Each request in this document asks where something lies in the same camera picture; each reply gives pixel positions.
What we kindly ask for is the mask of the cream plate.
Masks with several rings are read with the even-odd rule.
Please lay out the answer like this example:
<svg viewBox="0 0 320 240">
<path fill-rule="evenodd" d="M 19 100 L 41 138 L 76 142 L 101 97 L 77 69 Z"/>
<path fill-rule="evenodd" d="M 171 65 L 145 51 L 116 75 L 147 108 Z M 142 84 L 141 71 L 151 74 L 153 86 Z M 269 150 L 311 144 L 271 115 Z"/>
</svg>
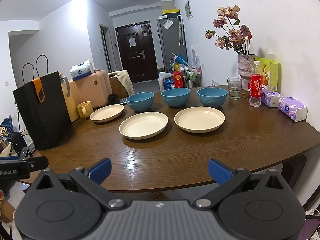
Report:
<svg viewBox="0 0 320 240">
<path fill-rule="evenodd" d="M 174 117 L 175 124 L 190 133 L 208 133 L 220 128 L 225 115 L 212 107 L 190 107 L 179 111 Z"/>
<path fill-rule="evenodd" d="M 90 119 L 95 123 L 103 123 L 109 122 L 117 117 L 119 117 L 124 110 L 124 106 L 117 105 L 109 105 L 105 106 L 90 115 Z"/>
<path fill-rule="evenodd" d="M 168 117 L 163 113 L 140 113 L 124 120 L 119 126 L 119 132 L 127 139 L 149 139 L 161 133 L 166 128 L 168 121 Z"/>
</svg>

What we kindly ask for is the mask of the blue bowl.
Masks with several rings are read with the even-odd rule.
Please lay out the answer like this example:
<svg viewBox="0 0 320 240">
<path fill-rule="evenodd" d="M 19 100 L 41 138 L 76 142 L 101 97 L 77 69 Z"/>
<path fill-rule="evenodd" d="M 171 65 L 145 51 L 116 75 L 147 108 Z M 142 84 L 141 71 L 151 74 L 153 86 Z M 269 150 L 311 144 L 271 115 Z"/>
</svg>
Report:
<svg viewBox="0 0 320 240">
<path fill-rule="evenodd" d="M 197 91 L 197 96 L 204 106 L 218 108 L 227 98 L 227 90 L 219 87 L 205 87 Z"/>
<path fill-rule="evenodd" d="M 164 102 L 173 108 L 184 106 L 190 98 L 189 88 L 171 88 L 161 92 Z"/>
<path fill-rule="evenodd" d="M 153 105 L 153 92 L 141 92 L 126 98 L 126 103 L 134 112 L 147 111 Z"/>
</svg>

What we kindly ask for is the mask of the pink ribbed suitcase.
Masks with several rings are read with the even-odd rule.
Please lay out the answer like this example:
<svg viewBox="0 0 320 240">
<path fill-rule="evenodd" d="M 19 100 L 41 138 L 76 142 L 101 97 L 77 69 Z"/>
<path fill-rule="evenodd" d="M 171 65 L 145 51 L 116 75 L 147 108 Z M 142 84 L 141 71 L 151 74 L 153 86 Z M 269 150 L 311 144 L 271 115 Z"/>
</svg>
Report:
<svg viewBox="0 0 320 240">
<path fill-rule="evenodd" d="M 95 70 L 91 75 L 71 80 L 69 86 L 76 105 L 90 101 L 93 108 L 104 107 L 108 103 L 108 96 L 112 94 L 108 72 L 105 70 Z"/>
</svg>

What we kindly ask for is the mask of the clear drinking glass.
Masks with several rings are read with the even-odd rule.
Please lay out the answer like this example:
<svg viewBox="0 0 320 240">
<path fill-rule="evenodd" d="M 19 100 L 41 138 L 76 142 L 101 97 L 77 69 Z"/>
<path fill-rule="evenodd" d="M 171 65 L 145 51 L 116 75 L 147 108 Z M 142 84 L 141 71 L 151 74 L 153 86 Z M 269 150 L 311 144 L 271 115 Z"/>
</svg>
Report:
<svg viewBox="0 0 320 240">
<path fill-rule="evenodd" d="M 237 77 L 230 77 L 227 79 L 227 86 L 229 91 L 229 98 L 232 100 L 239 100 L 242 89 L 242 79 Z"/>
</svg>

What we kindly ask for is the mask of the far purple tissue pack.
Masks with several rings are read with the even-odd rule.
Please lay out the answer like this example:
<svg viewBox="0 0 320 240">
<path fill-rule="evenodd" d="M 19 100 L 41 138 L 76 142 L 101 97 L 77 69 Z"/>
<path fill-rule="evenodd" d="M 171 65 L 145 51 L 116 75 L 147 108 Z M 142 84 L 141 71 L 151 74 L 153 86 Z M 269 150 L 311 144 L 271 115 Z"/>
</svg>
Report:
<svg viewBox="0 0 320 240">
<path fill-rule="evenodd" d="M 278 108 L 280 97 L 278 92 L 269 91 L 266 88 L 262 89 L 261 101 L 270 108 Z"/>
</svg>

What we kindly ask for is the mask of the purple tissue pack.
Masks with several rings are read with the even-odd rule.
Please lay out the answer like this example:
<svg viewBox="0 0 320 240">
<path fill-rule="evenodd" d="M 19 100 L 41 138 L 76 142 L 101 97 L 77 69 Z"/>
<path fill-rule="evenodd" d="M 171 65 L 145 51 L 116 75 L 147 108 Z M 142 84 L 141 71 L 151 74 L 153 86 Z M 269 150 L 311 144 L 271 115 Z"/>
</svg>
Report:
<svg viewBox="0 0 320 240">
<path fill-rule="evenodd" d="M 266 88 L 262 89 L 261 101 L 270 108 L 278 108 L 280 97 L 278 92 L 269 91 Z"/>
<path fill-rule="evenodd" d="M 281 96 L 278 109 L 294 122 L 307 119 L 308 107 L 291 96 Z"/>
</svg>

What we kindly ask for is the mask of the wooden chair with beige cloth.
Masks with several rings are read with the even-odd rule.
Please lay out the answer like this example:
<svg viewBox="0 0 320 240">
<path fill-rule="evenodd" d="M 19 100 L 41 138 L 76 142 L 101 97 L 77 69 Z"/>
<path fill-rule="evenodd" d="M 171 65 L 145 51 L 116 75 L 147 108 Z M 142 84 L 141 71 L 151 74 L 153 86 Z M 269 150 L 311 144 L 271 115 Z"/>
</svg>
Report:
<svg viewBox="0 0 320 240">
<path fill-rule="evenodd" d="M 135 93 L 127 70 L 111 72 L 108 77 L 112 92 L 117 94 L 120 99 L 127 98 Z"/>
</svg>

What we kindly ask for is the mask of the red label water bottle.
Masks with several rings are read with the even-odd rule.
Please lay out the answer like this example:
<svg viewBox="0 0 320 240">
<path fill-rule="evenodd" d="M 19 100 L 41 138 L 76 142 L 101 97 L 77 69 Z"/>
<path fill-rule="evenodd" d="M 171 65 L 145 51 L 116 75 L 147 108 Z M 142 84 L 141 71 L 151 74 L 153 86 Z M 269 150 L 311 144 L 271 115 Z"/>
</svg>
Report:
<svg viewBox="0 0 320 240">
<path fill-rule="evenodd" d="M 249 84 L 249 104 L 253 107 L 260 107 L 263 90 L 263 70 L 261 68 L 260 61 L 254 61 L 252 72 Z"/>
</svg>

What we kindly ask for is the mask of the white blue tissue pack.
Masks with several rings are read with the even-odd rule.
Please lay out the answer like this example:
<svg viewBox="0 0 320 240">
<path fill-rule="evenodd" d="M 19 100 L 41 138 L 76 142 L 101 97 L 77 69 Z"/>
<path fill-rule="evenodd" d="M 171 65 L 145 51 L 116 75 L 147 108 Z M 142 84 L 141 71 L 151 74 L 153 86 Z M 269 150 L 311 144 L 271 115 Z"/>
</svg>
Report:
<svg viewBox="0 0 320 240">
<path fill-rule="evenodd" d="M 88 59 L 83 63 L 72 66 L 70 70 L 70 74 L 73 81 L 87 77 L 93 74 L 93 72 L 94 72 L 94 68 L 92 66 L 90 59 Z"/>
</svg>

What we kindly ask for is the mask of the blue carton box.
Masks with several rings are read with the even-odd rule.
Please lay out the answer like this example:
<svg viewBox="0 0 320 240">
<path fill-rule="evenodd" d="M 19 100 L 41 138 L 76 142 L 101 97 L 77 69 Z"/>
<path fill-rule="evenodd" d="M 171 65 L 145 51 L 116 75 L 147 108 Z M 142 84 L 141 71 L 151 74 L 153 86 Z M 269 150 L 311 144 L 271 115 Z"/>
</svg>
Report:
<svg viewBox="0 0 320 240">
<path fill-rule="evenodd" d="M 167 78 L 167 79 L 164 79 L 163 80 L 163 87 L 164 87 L 164 90 L 168 90 L 168 89 L 172 89 L 174 88 L 174 80 L 173 78 Z"/>
</svg>

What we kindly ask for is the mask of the red gift box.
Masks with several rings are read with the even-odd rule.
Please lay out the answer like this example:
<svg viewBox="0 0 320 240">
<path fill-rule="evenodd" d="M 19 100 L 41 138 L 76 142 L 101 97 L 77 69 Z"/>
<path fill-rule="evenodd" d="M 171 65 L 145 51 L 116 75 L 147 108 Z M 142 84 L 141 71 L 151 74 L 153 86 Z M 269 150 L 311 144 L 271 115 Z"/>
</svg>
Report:
<svg viewBox="0 0 320 240">
<path fill-rule="evenodd" d="M 175 88 L 183 88 L 184 87 L 184 83 L 183 83 L 182 72 L 174 71 L 173 75 L 174 75 L 174 87 Z"/>
</svg>

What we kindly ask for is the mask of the white plastic bag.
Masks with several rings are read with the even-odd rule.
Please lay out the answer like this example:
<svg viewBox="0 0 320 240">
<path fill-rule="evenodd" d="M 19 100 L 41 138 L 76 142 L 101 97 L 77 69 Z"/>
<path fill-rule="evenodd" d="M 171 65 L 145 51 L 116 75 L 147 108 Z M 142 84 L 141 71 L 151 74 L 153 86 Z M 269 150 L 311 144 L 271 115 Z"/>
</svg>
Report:
<svg viewBox="0 0 320 240">
<path fill-rule="evenodd" d="M 167 73 L 167 72 L 159 72 L 159 76 L 158 76 L 158 82 L 159 82 L 159 90 L 161 92 L 164 91 L 164 85 L 163 82 L 165 79 L 171 78 L 173 77 L 172 73 Z"/>
</svg>

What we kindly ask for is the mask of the pink marbled vase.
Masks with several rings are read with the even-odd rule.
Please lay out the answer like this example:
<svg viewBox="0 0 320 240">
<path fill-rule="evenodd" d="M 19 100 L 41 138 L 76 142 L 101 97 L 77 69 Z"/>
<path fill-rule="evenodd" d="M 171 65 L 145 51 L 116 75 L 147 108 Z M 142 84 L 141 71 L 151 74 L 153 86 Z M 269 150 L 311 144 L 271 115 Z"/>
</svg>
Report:
<svg viewBox="0 0 320 240">
<path fill-rule="evenodd" d="M 256 55 L 254 54 L 239 54 L 238 55 L 238 75 L 242 79 L 242 89 L 249 90 L 249 83 L 251 74 L 254 73 L 254 61 Z"/>
</svg>

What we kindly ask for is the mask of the dark brown entrance door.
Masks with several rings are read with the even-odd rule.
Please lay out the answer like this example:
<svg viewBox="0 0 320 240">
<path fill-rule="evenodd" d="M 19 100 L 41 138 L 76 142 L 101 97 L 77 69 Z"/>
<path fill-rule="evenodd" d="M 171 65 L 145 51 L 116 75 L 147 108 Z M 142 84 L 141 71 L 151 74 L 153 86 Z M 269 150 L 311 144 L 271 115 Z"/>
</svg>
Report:
<svg viewBox="0 0 320 240">
<path fill-rule="evenodd" d="M 122 68 L 133 83 L 158 77 L 156 54 L 150 22 L 144 21 L 116 28 Z"/>
</svg>

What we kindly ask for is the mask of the grey refrigerator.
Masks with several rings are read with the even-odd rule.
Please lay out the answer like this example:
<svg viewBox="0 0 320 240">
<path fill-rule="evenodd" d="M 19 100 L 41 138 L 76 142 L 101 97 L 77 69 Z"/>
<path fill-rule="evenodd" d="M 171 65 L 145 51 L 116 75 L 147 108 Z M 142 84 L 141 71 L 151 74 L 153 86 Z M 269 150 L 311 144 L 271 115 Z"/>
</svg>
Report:
<svg viewBox="0 0 320 240">
<path fill-rule="evenodd" d="M 180 16 L 157 19 L 157 29 L 164 70 L 170 72 L 173 57 L 180 56 L 184 61 L 188 61 L 184 29 Z"/>
</svg>

